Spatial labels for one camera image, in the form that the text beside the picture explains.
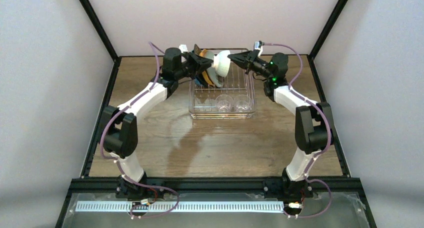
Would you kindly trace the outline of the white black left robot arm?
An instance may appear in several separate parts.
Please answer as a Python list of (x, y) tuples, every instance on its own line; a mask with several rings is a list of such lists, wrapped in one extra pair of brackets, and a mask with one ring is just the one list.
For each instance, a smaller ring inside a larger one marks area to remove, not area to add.
[(155, 76), (142, 91), (117, 107), (109, 105), (104, 108), (99, 122), (100, 154), (116, 164), (124, 184), (136, 192), (161, 189), (161, 186), (146, 184), (146, 173), (135, 153), (139, 120), (156, 105), (168, 99), (179, 87), (181, 79), (195, 79), (213, 63), (213, 59), (194, 52), (182, 52), (176, 47), (168, 48), (162, 61), (156, 62)]

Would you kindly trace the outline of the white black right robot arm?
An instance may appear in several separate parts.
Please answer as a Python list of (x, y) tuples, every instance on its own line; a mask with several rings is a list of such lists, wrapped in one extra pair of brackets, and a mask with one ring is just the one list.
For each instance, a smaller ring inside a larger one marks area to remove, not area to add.
[(259, 57), (259, 50), (229, 54), (227, 57), (247, 73), (262, 76), (264, 94), (295, 116), (297, 149), (283, 171), (289, 183), (307, 181), (316, 160), (333, 143), (333, 121), (328, 103), (317, 102), (297, 92), (287, 81), (288, 55), (277, 52), (270, 61)]

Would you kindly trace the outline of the orange polka dot plate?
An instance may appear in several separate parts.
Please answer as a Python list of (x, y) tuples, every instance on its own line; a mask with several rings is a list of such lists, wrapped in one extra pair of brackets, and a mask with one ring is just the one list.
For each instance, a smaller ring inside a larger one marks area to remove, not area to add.
[[(207, 49), (202, 49), (201, 50), (201, 52), (199, 53), (199, 55), (201, 56), (201, 57), (206, 57), (206, 53), (207, 53)], [(206, 83), (207, 83), (207, 85), (208, 86), (214, 86), (215, 84), (210, 80), (210, 77), (209, 77), (209, 75), (208, 75), (208, 73), (207, 73), (207, 71), (203, 71), (202, 72), (202, 76), (203, 76), (203, 78), (204, 78), (204, 80), (206, 81)]]

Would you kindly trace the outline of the black floral square plate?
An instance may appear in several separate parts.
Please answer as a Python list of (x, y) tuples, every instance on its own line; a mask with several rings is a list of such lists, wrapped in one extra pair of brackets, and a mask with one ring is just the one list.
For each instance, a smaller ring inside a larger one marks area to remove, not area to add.
[(192, 52), (195, 54), (197, 59), (201, 58), (202, 49), (197, 44), (194, 44)]

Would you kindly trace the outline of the metal wire dish rack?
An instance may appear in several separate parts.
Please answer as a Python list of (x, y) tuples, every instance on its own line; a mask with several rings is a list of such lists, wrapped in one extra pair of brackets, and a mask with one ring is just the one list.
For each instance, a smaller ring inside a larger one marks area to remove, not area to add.
[[(203, 76), (199, 79), (203, 84), (202, 87), (196, 85), (194, 80), (189, 82), (188, 111), (193, 119), (246, 119), (256, 112), (254, 79), (236, 64), (230, 64), (227, 77), (219, 77), (221, 88), (208, 86)], [(229, 95), (233, 99), (238, 95), (249, 96), (252, 100), (252, 111), (236, 112), (233, 102), (231, 112), (218, 112), (215, 99), (222, 94)]]

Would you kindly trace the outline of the pale green flower plate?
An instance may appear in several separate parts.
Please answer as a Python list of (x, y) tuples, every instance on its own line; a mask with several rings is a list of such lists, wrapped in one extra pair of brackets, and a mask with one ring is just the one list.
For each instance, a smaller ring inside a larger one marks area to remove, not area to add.
[[(209, 51), (207, 49), (204, 49), (202, 51), (202, 54), (205, 58), (210, 59), (210, 60), (214, 60), (215, 54), (212, 51)], [(216, 73), (215, 68), (213, 67), (213, 65), (211, 65), (211, 67), (209, 67), (206, 70), (206, 73), (208, 75), (208, 79), (211, 81), (211, 83), (218, 88), (221, 88), (223, 86), (221, 80), (218, 78), (218, 75)]]

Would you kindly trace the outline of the small clear plastic cup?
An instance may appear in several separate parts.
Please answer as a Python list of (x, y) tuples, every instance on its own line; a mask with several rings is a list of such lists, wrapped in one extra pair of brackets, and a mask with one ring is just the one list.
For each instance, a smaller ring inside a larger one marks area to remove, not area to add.
[(228, 113), (233, 109), (234, 99), (227, 94), (221, 94), (215, 99), (215, 107), (218, 112)]

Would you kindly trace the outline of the blue polka dot plate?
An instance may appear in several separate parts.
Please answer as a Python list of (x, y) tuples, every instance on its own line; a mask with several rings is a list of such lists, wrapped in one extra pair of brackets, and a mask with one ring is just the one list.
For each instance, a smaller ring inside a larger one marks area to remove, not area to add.
[(199, 79), (199, 77), (198, 77), (198, 76), (196, 76), (196, 77), (194, 78), (194, 83), (195, 83), (197, 86), (203, 87), (203, 83), (201, 82), (201, 80)]

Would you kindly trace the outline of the pale green glass bowl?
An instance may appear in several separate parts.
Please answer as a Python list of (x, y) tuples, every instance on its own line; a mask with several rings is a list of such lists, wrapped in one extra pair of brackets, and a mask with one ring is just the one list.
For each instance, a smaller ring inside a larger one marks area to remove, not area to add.
[(231, 65), (231, 60), (228, 58), (230, 54), (230, 50), (223, 50), (213, 56), (213, 68), (220, 77), (225, 78), (228, 76)]

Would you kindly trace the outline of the black aluminium frame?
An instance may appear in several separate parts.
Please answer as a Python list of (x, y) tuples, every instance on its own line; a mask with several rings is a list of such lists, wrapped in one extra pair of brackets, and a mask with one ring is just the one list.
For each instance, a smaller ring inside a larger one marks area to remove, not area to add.
[[(116, 82), (116, 77), (119, 72), (121, 65), (122, 56), (117, 55), (113, 45), (106, 34), (92, 4), (89, 0), (79, 0), (90, 21), (92, 22), (95, 30), (101, 38), (106, 50), (109, 52), (114, 64), (109, 77), (109, 81), (106, 87), (105, 95), (101, 103), (100, 109), (103, 111), (110, 102), (112, 91)], [(315, 86), (318, 91), (318, 95), (321, 102), (326, 102), (326, 97), (322, 84), (315, 66), (315, 58), (318, 55), (321, 47), (327, 39), (330, 31), (335, 25), (338, 17), (340, 16), (343, 8), (347, 4), (348, 0), (338, 0), (334, 9), (332, 10), (325, 26), (319, 35), (312, 51), (307, 54), (307, 61), (312, 72), (312, 76), (315, 82)], [(95, 155), (95, 142), (100, 140), (100, 124), (102, 119), (102, 113), (100, 112), (94, 132), (90, 141), (90, 145), (87, 151), (87, 155), (84, 160), (82, 171), (79, 178), (74, 178), (69, 186), (62, 210), (58, 217), (56, 227), (63, 228), (71, 222), (71, 199), (75, 194), (106, 194), (115, 192), (117, 195), (123, 198), (130, 197), (130, 193), (127, 193), (122, 188), (124, 184), (123, 178), (118, 177), (91, 177), (89, 175), (94, 155)], [(373, 217), (371, 208), (365, 195), (363, 185), (359, 178), (351, 176), (348, 164), (346, 161), (345, 154), (343, 152), (340, 140), (335, 137), (335, 151), (337, 154), (338, 162), (342, 170), (342, 175), (339, 176), (317, 176), (318, 180), (321, 180), (322, 184), (311, 185), (310, 194), (318, 194), (324, 192), (325, 185), (328, 185), (331, 193), (356, 193), (358, 195), (357, 204), (360, 205), (360, 213), (364, 216), (358, 220), (361, 223), (366, 223), (367, 227), (375, 228), (376, 222)], [(291, 201), (292, 198), (285, 197), (283, 188), (284, 179), (279, 176), (269, 177), (148, 177), (144, 179), (148, 186), (157, 187), (162, 185), (165, 187), (172, 188), (179, 192), (179, 194), (216, 194), (217, 197), (230, 194), (245, 194), (245, 195), (264, 195), (265, 198), (282, 198), (285, 201)]]

